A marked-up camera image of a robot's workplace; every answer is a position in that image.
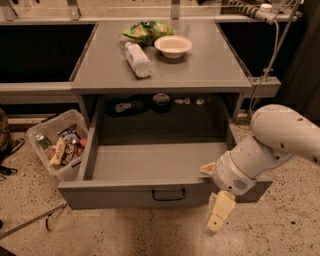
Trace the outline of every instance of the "bottle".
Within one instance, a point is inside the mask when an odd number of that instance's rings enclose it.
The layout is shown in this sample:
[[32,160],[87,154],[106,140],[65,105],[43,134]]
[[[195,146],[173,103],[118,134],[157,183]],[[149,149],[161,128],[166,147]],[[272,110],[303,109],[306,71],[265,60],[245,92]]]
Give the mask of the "bottle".
[[126,43],[125,55],[136,76],[145,78],[151,74],[151,61],[138,44]]

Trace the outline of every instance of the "gray cabinet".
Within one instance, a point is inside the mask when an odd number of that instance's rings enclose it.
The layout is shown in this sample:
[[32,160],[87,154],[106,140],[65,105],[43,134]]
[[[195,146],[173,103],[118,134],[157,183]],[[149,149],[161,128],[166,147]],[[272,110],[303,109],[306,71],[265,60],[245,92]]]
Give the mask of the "gray cabinet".
[[[128,38],[119,37],[136,22],[101,21],[75,70],[72,91],[90,129],[78,176],[59,184],[72,209],[206,204],[216,188],[199,169],[237,141],[231,118],[237,109],[229,112],[224,99],[241,102],[251,84],[216,24],[164,20],[193,48],[170,60],[145,47],[152,75],[137,79],[124,56]],[[157,93],[169,95],[168,112],[150,107],[112,116],[107,110],[114,99]],[[98,100],[88,100],[93,96]],[[175,101],[185,98],[190,104]]]

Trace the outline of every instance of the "drawer front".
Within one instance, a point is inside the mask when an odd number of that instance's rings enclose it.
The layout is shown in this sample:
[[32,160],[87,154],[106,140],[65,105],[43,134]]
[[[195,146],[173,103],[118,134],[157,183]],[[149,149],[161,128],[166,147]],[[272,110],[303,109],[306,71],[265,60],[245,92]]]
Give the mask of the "drawer front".
[[207,204],[213,184],[82,187],[59,186],[71,209],[177,207]]

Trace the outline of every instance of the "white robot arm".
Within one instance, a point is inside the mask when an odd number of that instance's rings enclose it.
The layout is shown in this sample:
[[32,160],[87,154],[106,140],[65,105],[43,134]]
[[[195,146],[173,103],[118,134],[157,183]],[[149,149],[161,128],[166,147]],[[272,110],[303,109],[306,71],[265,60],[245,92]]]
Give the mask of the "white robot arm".
[[277,168],[295,156],[320,165],[319,127],[281,105],[267,105],[257,110],[251,120],[251,134],[225,152],[211,169],[202,169],[221,189],[210,216],[214,223],[211,231],[216,232],[231,213],[235,196],[254,187],[256,178],[264,171]]

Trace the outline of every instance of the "white bowl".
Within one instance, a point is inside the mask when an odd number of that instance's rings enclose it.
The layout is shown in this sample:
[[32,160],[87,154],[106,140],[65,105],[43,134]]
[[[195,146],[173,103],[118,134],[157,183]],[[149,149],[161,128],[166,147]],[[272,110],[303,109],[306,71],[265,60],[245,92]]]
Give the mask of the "white bowl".
[[192,48],[192,42],[183,36],[163,36],[154,46],[167,58],[177,59]]

